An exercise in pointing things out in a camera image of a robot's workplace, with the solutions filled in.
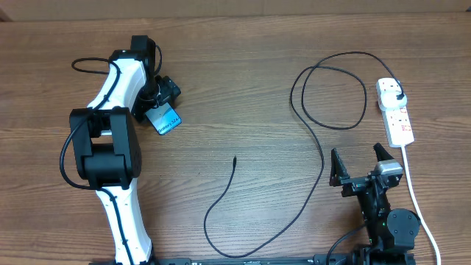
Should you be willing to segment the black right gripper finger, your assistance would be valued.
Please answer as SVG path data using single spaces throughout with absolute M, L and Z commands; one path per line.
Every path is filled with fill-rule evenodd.
M 394 158 L 385 150 L 385 148 L 380 143 L 376 143 L 373 146 L 373 149 L 375 151 L 378 162 L 385 160 L 394 160 Z
M 331 150 L 331 170 L 330 170 L 330 186 L 342 186 L 344 180 L 348 180 L 350 175 L 340 158 L 337 149 Z

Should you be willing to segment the blue Galaxy smartphone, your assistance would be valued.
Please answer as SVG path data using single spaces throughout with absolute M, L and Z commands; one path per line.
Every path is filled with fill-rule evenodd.
M 182 122 L 180 116 L 169 103 L 165 103 L 163 106 L 148 110 L 146 112 L 146 117 L 159 135 L 169 133 Z

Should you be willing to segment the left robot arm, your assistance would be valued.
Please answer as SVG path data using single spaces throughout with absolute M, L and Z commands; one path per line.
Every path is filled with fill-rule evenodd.
M 134 123 L 150 122 L 159 135 L 181 123 L 174 102 L 180 88 L 159 73 L 162 51 L 150 37 L 134 35 L 128 50 L 105 62 L 107 79 L 85 108 L 71 111 L 72 146 L 78 175 L 87 180 L 105 209 L 115 244 L 112 264 L 156 264 L 152 240 L 138 201 L 142 154 Z

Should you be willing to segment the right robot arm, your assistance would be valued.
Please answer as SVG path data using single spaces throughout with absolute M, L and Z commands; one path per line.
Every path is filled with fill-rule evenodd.
M 327 264 L 414 264 L 415 238 L 421 219 L 405 208 L 391 208 L 386 192 L 398 186 L 403 176 L 402 165 L 381 144 L 373 146 L 378 162 L 364 177 L 352 178 L 336 149 L 331 150 L 331 186 L 342 187 L 343 197 L 356 197 L 364 223 L 342 236 L 329 249 Z M 345 239 L 366 229 L 369 243 L 359 244 L 347 254 L 333 251 Z

